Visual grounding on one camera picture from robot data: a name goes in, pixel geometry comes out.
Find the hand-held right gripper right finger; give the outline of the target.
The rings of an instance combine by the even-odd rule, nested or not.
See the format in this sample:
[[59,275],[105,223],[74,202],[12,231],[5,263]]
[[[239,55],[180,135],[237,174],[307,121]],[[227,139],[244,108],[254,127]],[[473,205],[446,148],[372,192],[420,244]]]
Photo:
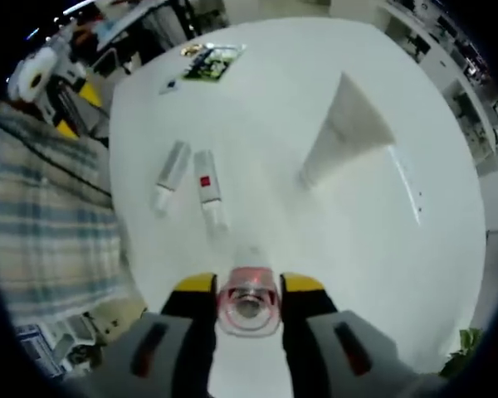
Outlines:
[[338,310],[319,280],[283,273],[280,281],[282,346],[295,397],[439,396],[439,376],[404,364],[393,340]]

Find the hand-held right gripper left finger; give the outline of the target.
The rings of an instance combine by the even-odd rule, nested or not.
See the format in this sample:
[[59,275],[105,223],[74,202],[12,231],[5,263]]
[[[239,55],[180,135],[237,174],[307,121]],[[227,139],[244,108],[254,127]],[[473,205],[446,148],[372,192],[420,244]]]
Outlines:
[[86,378],[88,397],[209,397],[216,350],[217,276],[179,281],[159,313],[145,313],[107,347]]

